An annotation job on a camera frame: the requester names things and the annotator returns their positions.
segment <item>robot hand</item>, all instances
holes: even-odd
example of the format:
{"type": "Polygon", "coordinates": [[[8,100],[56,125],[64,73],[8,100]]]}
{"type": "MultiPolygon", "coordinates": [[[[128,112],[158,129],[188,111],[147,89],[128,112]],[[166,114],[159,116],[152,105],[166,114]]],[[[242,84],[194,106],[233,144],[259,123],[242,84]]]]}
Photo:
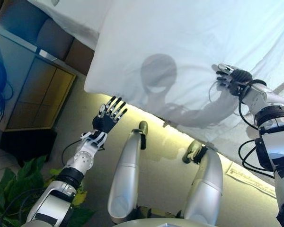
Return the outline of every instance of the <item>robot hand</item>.
{"type": "Polygon", "coordinates": [[[123,102],[117,109],[117,105],[121,102],[122,98],[112,97],[108,103],[102,104],[98,115],[93,120],[93,127],[95,130],[109,133],[112,128],[118,123],[118,121],[127,112],[127,109],[123,109],[125,102],[123,102]]]}
{"type": "Polygon", "coordinates": [[[226,86],[233,96],[240,96],[244,88],[253,81],[252,75],[237,67],[225,64],[218,65],[219,71],[216,74],[218,83],[226,86]]]}

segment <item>black cable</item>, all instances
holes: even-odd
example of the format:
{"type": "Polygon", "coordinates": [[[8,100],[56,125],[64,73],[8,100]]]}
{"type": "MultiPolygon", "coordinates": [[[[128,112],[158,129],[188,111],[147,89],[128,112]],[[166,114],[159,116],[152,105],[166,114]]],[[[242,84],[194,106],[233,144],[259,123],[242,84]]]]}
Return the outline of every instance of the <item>black cable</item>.
{"type": "Polygon", "coordinates": [[[254,125],[252,125],[251,123],[249,123],[245,117],[243,116],[242,114],[242,111],[241,111],[241,105],[242,105],[242,99],[239,101],[239,114],[240,114],[240,117],[242,118],[242,120],[247,124],[249,125],[251,128],[255,129],[255,130],[258,130],[258,128],[254,125]]]}
{"type": "Polygon", "coordinates": [[[245,144],[251,143],[251,142],[253,142],[253,141],[255,141],[255,140],[248,140],[248,141],[242,143],[241,146],[239,147],[238,154],[239,154],[240,159],[242,160],[242,165],[243,165],[243,167],[246,168],[246,169],[248,169],[248,170],[250,170],[250,171],[253,171],[253,172],[255,172],[255,173],[262,174],[262,175],[265,175],[265,176],[268,176],[268,177],[274,179],[274,177],[273,177],[272,175],[269,175],[269,174],[266,174],[266,173],[263,173],[263,172],[258,171],[258,170],[266,171],[265,169],[261,169],[261,168],[259,168],[259,167],[253,166],[253,165],[249,164],[248,162],[246,162],[246,159],[251,155],[251,153],[256,149],[256,147],[254,147],[251,151],[249,151],[249,153],[248,153],[244,158],[242,157],[242,155],[241,155],[241,149],[242,149],[242,147],[243,147],[245,144]]]}
{"type": "Polygon", "coordinates": [[[272,176],[272,175],[269,175],[269,174],[260,172],[260,171],[258,171],[258,170],[252,169],[252,168],[249,168],[249,167],[247,167],[247,166],[245,166],[245,165],[243,165],[243,166],[244,166],[244,168],[246,168],[246,169],[248,169],[248,170],[250,170],[250,171],[252,171],[252,172],[255,172],[255,173],[258,173],[258,174],[262,174],[262,175],[264,175],[264,176],[268,176],[268,177],[270,177],[270,178],[272,178],[272,179],[275,178],[275,177],[272,176]]]}
{"type": "Polygon", "coordinates": [[[78,142],[80,142],[80,141],[81,141],[81,139],[80,139],[80,140],[77,140],[77,141],[75,141],[75,142],[73,142],[73,143],[71,143],[71,144],[69,144],[69,145],[67,145],[67,146],[64,148],[64,150],[62,151],[62,154],[61,154],[61,161],[62,161],[63,166],[65,165],[63,156],[64,156],[64,153],[65,153],[66,149],[69,148],[71,145],[74,145],[75,143],[78,143],[78,142]]]}
{"type": "Polygon", "coordinates": [[[6,81],[6,84],[10,87],[10,90],[11,90],[10,97],[9,98],[5,98],[5,101],[8,101],[8,100],[10,100],[14,96],[14,89],[13,89],[13,87],[11,86],[11,84],[8,81],[6,81]]]}
{"type": "Polygon", "coordinates": [[[242,120],[247,124],[249,125],[251,128],[255,129],[255,130],[258,130],[258,128],[254,125],[252,125],[251,123],[249,123],[245,117],[243,116],[242,114],[242,110],[241,110],[241,105],[243,103],[243,98],[245,97],[247,91],[249,90],[250,86],[253,84],[253,83],[256,83],[256,81],[251,81],[247,86],[246,88],[242,91],[242,93],[239,93],[239,114],[240,114],[240,117],[242,118],[242,120]]]}
{"type": "Polygon", "coordinates": [[[22,212],[23,212],[24,205],[25,205],[26,201],[29,199],[29,197],[31,197],[34,193],[36,193],[36,192],[33,192],[33,193],[29,194],[21,202],[20,209],[19,209],[19,214],[18,214],[19,224],[21,224],[21,221],[22,221],[22,212]]]}
{"type": "Polygon", "coordinates": [[[43,190],[43,188],[37,188],[37,189],[30,189],[30,190],[26,190],[24,192],[22,192],[20,195],[16,196],[8,205],[8,207],[6,207],[5,211],[2,213],[1,217],[0,217],[0,226],[2,226],[2,222],[3,222],[3,218],[6,215],[6,213],[8,212],[8,210],[11,208],[11,206],[14,204],[14,202],[16,200],[18,200],[22,195],[29,193],[29,192],[37,192],[39,190],[43,190]]]}
{"type": "Polygon", "coordinates": [[[242,162],[244,162],[245,164],[247,164],[248,166],[250,167],[253,167],[255,169],[258,169],[258,170],[262,170],[262,171],[266,171],[265,169],[263,168],[259,168],[259,167],[256,167],[256,166],[253,166],[252,164],[249,164],[246,159],[251,155],[251,153],[256,149],[256,147],[254,147],[244,158],[242,157],[241,155],[241,150],[243,148],[243,146],[247,143],[250,143],[250,142],[254,142],[255,140],[248,140],[246,141],[245,143],[241,144],[241,146],[239,147],[239,150],[238,150],[238,154],[239,154],[239,157],[240,159],[242,160],[242,162]]]}
{"type": "Polygon", "coordinates": [[[246,159],[252,154],[252,152],[254,152],[255,149],[256,149],[256,147],[254,147],[253,149],[251,149],[251,150],[247,153],[247,155],[242,159],[242,165],[245,166],[245,164],[246,164],[246,165],[248,165],[248,166],[250,166],[250,167],[252,167],[252,168],[254,168],[254,169],[261,170],[261,171],[267,171],[267,170],[265,170],[264,168],[259,168],[259,167],[253,166],[252,164],[249,164],[249,163],[246,161],[246,159]]]}

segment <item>gray chair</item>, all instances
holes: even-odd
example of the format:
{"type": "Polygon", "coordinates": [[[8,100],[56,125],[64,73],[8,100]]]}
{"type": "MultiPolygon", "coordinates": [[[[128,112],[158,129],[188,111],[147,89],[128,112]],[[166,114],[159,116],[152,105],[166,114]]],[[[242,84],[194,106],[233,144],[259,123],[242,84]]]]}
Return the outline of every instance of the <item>gray chair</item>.
{"type": "Polygon", "coordinates": [[[27,0],[0,0],[0,25],[86,75],[94,51],[27,0]]]}

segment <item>wooden cabinet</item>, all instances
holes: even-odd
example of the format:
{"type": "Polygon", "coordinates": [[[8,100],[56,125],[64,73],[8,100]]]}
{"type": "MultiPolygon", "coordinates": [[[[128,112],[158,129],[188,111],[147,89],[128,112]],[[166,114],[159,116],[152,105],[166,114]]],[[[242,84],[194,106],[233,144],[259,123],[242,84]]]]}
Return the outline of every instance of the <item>wooden cabinet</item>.
{"type": "Polygon", "coordinates": [[[35,58],[7,131],[51,128],[74,79],[75,75],[35,58]]]}

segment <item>robotic finger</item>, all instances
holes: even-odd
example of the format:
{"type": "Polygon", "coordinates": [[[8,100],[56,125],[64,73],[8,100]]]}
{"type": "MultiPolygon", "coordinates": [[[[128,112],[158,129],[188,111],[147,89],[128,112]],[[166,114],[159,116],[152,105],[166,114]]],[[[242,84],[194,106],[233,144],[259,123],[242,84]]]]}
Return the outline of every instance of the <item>robotic finger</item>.
{"type": "Polygon", "coordinates": [[[116,101],[115,99],[114,96],[106,104],[100,106],[98,115],[92,123],[95,130],[109,133],[127,112],[127,109],[124,109],[126,102],[122,102],[122,98],[118,98],[116,101]]]}

